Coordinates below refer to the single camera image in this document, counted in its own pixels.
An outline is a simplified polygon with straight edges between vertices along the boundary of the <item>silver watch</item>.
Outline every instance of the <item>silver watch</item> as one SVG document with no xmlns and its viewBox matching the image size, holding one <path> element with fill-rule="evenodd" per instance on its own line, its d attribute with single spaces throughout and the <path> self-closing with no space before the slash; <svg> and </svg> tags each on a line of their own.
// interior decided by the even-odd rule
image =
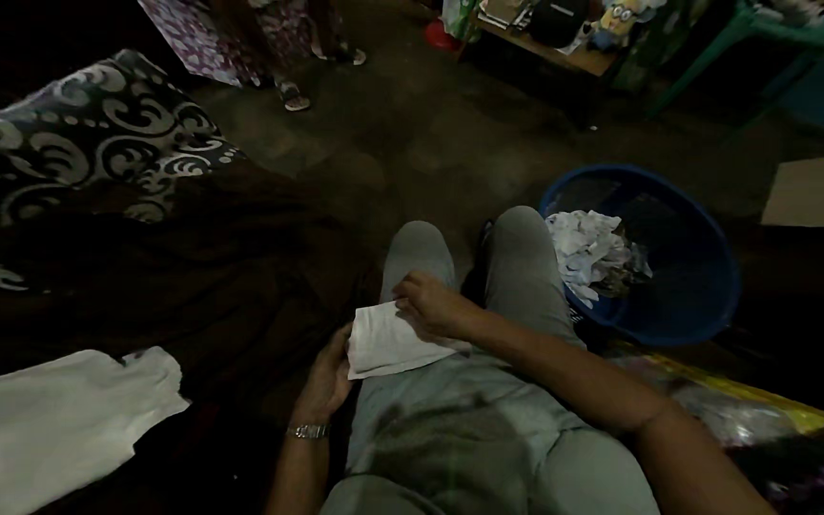
<svg viewBox="0 0 824 515">
<path fill-rule="evenodd" d="M 312 440 L 326 438 L 330 435 L 330 425 L 327 423 L 309 423 L 298 427 L 289 427 L 285 434 L 295 438 L 311 438 Z"/>
</svg>

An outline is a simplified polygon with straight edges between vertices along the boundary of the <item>wooden table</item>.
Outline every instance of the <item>wooden table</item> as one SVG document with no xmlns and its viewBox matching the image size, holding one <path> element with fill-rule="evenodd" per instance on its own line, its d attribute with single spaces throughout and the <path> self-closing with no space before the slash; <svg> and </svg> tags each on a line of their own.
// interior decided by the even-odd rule
<svg viewBox="0 0 824 515">
<path fill-rule="evenodd" d="M 574 121 L 581 129 L 593 127 L 594 125 L 590 122 L 590 118 L 596 111 L 596 105 L 599 103 L 601 92 L 603 90 L 602 82 L 597 79 L 602 77 L 606 71 L 609 70 L 615 60 L 618 59 L 618 56 L 615 53 L 589 51 L 587 50 L 586 45 L 578 48 L 576 51 L 570 53 L 570 55 L 565 55 L 549 46 L 536 42 L 528 33 L 526 33 L 526 31 L 515 29 L 513 27 L 501 29 L 497 25 L 492 25 L 491 23 L 479 19 L 478 15 L 480 12 L 481 9 L 478 6 L 470 12 L 469 28 L 463 37 L 463 46 L 457 52 L 457 61 L 460 61 L 463 57 L 463 53 L 468 46 L 467 41 L 470 39 L 473 30 L 483 29 L 485 32 L 492 34 L 493 36 L 497 36 L 502 40 L 517 45 L 521 49 L 532 52 L 544 60 L 562 68 L 578 73 L 587 73 L 591 76 L 587 77 L 587 79 L 591 82 L 591 85 L 588 87 L 589 91 L 584 97 L 584 101 L 581 102 L 581 112 L 572 113 L 572 121 Z"/>
<path fill-rule="evenodd" d="M 481 9 L 477 6 L 470 13 L 469 22 L 471 29 L 483 29 L 489 34 L 495 35 L 509 43 L 513 43 L 521 49 L 532 52 L 546 61 L 557 64 L 562 68 L 574 70 L 576 72 L 587 72 L 590 75 L 601 77 L 607 70 L 609 70 L 609 67 L 612 66 L 612 63 L 616 60 L 616 55 L 614 53 L 604 54 L 600 51 L 588 51 L 586 45 L 580 47 L 570 55 L 565 55 L 551 47 L 536 42 L 532 37 L 530 37 L 529 34 L 526 33 L 526 31 L 514 29 L 513 27 L 501 29 L 497 25 L 493 25 L 487 21 L 479 19 L 478 14 L 480 11 Z M 458 58 L 463 54 L 463 51 L 466 48 L 467 39 L 468 38 L 465 38 L 463 40 L 464 45 L 460 49 Z"/>
</svg>

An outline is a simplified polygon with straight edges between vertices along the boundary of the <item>yellow toy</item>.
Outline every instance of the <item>yellow toy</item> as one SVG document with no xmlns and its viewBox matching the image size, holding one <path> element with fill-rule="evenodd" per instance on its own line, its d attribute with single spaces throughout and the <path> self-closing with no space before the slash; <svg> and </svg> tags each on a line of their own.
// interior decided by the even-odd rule
<svg viewBox="0 0 824 515">
<path fill-rule="evenodd" d="M 600 50 L 628 45 L 628 35 L 635 23 L 645 23 L 654 18 L 657 8 L 666 0 L 611 0 L 599 21 L 593 22 L 595 31 L 590 37 Z"/>
</svg>

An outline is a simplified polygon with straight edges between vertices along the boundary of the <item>wooden shelf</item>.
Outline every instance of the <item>wooden shelf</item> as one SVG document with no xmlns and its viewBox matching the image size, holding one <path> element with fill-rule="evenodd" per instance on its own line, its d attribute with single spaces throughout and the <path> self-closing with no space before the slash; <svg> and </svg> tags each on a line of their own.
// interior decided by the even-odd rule
<svg viewBox="0 0 824 515">
<path fill-rule="evenodd" d="M 546 61 L 553 62 L 564 68 L 572 70 L 582 70 L 584 72 L 601 77 L 612 63 L 615 62 L 616 56 L 614 53 L 604 54 L 600 51 L 588 51 L 585 47 L 565 55 L 551 47 L 547 47 L 541 43 L 534 41 L 529 34 L 520 31 L 515 34 L 514 29 L 501 29 L 498 26 L 492 25 L 478 17 L 474 18 L 474 25 L 485 32 L 496 35 L 498 38 L 510 41 L 521 49 L 535 53 Z"/>
</svg>

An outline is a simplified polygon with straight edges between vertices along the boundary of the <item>red object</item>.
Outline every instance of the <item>red object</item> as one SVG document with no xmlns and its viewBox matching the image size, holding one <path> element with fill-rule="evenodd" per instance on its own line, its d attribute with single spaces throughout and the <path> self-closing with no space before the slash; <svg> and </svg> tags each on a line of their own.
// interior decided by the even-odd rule
<svg viewBox="0 0 824 515">
<path fill-rule="evenodd" d="M 432 21 L 425 28 L 425 40 L 435 49 L 447 52 L 456 52 L 463 45 L 463 41 L 444 32 L 444 24 L 440 19 Z"/>
</svg>

